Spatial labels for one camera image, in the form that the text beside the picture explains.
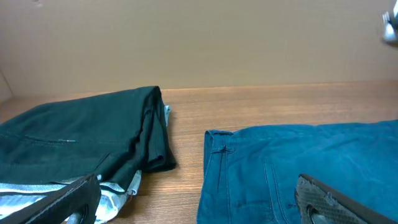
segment wooden surface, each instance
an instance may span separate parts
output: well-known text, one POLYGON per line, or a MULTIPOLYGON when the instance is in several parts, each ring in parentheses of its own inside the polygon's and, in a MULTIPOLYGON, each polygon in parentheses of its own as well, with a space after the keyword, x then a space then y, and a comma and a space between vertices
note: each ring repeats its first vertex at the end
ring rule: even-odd
MULTIPOLYGON (((375 122, 398 118, 398 82, 162 90, 171 106, 175 170, 143 176, 139 195, 112 223, 195 223, 203 182, 203 134, 265 124, 375 122)), ((41 103, 99 93, 13 98, 0 122, 41 103)))

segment blue jeans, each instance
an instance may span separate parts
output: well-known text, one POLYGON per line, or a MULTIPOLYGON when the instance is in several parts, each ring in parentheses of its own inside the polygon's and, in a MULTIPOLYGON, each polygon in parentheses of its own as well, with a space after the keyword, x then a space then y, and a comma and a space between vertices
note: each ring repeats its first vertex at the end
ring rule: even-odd
POLYGON ((198 223, 301 223, 299 174, 398 221, 398 121, 207 131, 204 173, 198 223))

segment denim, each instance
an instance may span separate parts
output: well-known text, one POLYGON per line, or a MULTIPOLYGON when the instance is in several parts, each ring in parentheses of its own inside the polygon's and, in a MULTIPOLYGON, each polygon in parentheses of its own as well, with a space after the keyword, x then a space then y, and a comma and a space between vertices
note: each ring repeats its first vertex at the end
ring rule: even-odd
POLYGON ((398 121, 207 131, 198 223, 301 223, 308 174, 398 221, 398 121))

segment green fabric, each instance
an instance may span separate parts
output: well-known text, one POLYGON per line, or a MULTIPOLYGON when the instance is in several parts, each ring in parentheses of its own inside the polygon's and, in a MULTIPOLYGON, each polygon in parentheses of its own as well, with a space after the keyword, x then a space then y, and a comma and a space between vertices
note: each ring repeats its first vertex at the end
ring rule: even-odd
POLYGON ((47 184, 81 175, 128 188, 136 170, 171 169, 157 86, 47 103, 0 125, 0 182, 47 184))

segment belt loop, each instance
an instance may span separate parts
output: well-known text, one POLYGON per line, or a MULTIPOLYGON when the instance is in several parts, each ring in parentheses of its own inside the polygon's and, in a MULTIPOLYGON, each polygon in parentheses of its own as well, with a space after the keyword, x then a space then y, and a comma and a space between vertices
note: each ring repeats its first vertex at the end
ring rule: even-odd
POLYGON ((217 131, 212 130, 208 131, 211 137, 213 138, 213 145, 211 147, 211 153, 221 152, 226 149, 228 152, 233 152, 234 149, 230 149, 229 140, 233 133, 229 131, 217 131))

